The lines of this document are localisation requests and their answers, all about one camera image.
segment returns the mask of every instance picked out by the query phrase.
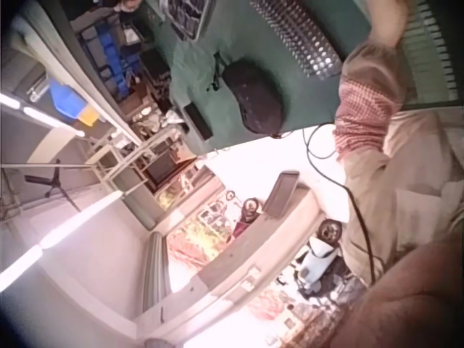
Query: black tripod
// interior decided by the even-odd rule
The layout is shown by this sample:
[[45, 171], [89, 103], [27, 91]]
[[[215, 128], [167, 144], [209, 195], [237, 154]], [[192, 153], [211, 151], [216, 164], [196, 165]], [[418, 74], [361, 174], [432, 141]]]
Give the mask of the black tripod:
[[63, 190], [61, 187], [61, 181], [59, 181], [59, 168], [56, 167], [53, 173], [53, 178], [48, 179], [48, 178], [42, 178], [41, 176], [35, 176], [35, 175], [24, 175], [24, 180], [26, 183], [38, 183], [40, 185], [47, 185], [50, 186], [50, 189], [47, 193], [45, 193], [46, 198], [50, 198], [51, 192], [53, 189], [59, 189], [63, 196], [68, 200], [69, 203], [78, 211], [80, 212], [79, 207], [74, 203], [74, 201], [69, 197], [67, 192]]

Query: bag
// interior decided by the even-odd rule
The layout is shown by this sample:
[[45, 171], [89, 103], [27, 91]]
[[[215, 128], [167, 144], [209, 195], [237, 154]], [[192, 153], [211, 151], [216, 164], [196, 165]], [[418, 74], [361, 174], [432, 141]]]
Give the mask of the bag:
[[[224, 61], [218, 54], [215, 58], [218, 71], [218, 62], [224, 64]], [[282, 97], [264, 71], [240, 59], [226, 65], [221, 77], [239, 103], [246, 129], [267, 136], [280, 133], [285, 120]]]

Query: table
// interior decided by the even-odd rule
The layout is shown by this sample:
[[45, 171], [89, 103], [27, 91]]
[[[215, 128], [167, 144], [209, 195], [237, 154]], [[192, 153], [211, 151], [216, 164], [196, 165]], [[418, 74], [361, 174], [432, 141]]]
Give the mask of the table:
[[[367, 37], [370, 26], [353, 1], [304, 2], [342, 59]], [[214, 133], [204, 144], [190, 141], [193, 153], [204, 154], [259, 138], [242, 125], [239, 106], [228, 88], [207, 91], [214, 73], [213, 54], [217, 51], [226, 62], [247, 57], [270, 72], [283, 94], [285, 131], [333, 120], [339, 105], [339, 76], [325, 81], [306, 78], [289, 50], [249, 5], [249, 0], [216, 1], [205, 31], [196, 43], [179, 40], [170, 24], [156, 16], [150, 16], [150, 21], [154, 45], [171, 68], [171, 97], [181, 107], [194, 102]]]

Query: beige shirt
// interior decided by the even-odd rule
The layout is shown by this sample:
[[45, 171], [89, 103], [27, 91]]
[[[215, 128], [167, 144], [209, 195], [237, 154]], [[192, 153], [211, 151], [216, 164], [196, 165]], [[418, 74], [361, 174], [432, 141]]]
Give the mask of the beige shirt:
[[[358, 49], [347, 60], [344, 77], [399, 99], [389, 62], [382, 62], [381, 54], [374, 58]], [[464, 219], [461, 108], [399, 113], [389, 123], [383, 151], [358, 146], [346, 151], [341, 163], [368, 228], [376, 279], [405, 252], [446, 236]], [[351, 205], [341, 248], [350, 270], [370, 284], [365, 237]]]

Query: cable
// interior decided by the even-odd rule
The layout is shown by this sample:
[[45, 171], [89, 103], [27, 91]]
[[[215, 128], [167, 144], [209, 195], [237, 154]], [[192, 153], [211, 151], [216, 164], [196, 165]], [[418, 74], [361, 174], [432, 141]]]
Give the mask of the cable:
[[[326, 180], [330, 181], [331, 183], [337, 185], [338, 187], [341, 187], [342, 189], [344, 189], [347, 194], [348, 194], [348, 197], [349, 197], [349, 200], [351, 201], [352, 205], [353, 205], [353, 208], [355, 210], [355, 213], [356, 213], [356, 217], [357, 219], [359, 220], [360, 222], [360, 226], [361, 226], [361, 230], [362, 230], [362, 234], [364, 235], [364, 239], [365, 239], [365, 243], [366, 243], [366, 247], [367, 247], [367, 250], [368, 250], [368, 256], [369, 256], [369, 266], [370, 266], [370, 279], [371, 279], [371, 285], [373, 285], [375, 282], [376, 282], [376, 274], [374, 272], [374, 256], [373, 256], [373, 253], [372, 253], [372, 246], [370, 245], [370, 239], [369, 239], [369, 233], [368, 233], [368, 228], [366, 227], [365, 225], [365, 222], [364, 222], [364, 219], [363, 219], [363, 216], [361, 215], [361, 211], [359, 209], [359, 207], [357, 206], [356, 204], [356, 201], [355, 201], [355, 196], [353, 195], [353, 193], [351, 192], [351, 190], [349, 188], [347, 188], [345, 185], [341, 184], [341, 183], [338, 183], [337, 181], [335, 181], [334, 179], [332, 178], [329, 178], [326, 174], [322, 173], [316, 166], [315, 164], [312, 162], [311, 160], [311, 156], [314, 156], [314, 154], [310, 151], [310, 142], [311, 142], [311, 139], [312, 139], [312, 136], [314, 135], [314, 133], [316, 133], [320, 128], [322, 128], [324, 125], [333, 125], [333, 123], [331, 122], [327, 122], [327, 123], [321, 123], [315, 130], [314, 132], [312, 132], [311, 136], [308, 138], [308, 140], [306, 141], [306, 135], [305, 135], [305, 130], [302, 129], [302, 132], [303, 132], [303, 141], [304, 141], [304, 146], [306, 147], [306, 157], [307, 157], [307, 160], [308, 162], [310, 163], [310, 165], [314, 168], [314, 170], [320, 175], [322, 176], [323, 178], [325, 178]], [[329, 157], [316, 157], [316, 158], [319, 158], [319, 159], [325, 159], [325, 158], [329, 158]]]
[[322, 124], [320, 124], [320, 125], [311, 133], [310, 138], [307, 140], [307, 143], [308, 143], [308, 145], [307, 145], [307, 147], [306, 147], [307, 152], [309, 152], [309, 153], [311, 154], [311, 156], [313, 156], [314, 158], [317, 158], [318, 160], [326, 160], [326, 159], [328, 159], [328, 158], [331, 158], [331, 157], [335, 154], [335, 152], [336, 152], [336, 150], [334, 150], [330, 155], [321, 157], [321, 156], [318, 156], [318, 155], [314, 154], [314, 152], [312, 152], [311, 149], [310, 149], [310, 145], [309, 145], [309, 144], [311, 144], [312, 137], [318, 132], [319, 128], [322, 128], [324, 125], [333, 125], [333, 123], [327, 122], [327, 123], [322, 123]]

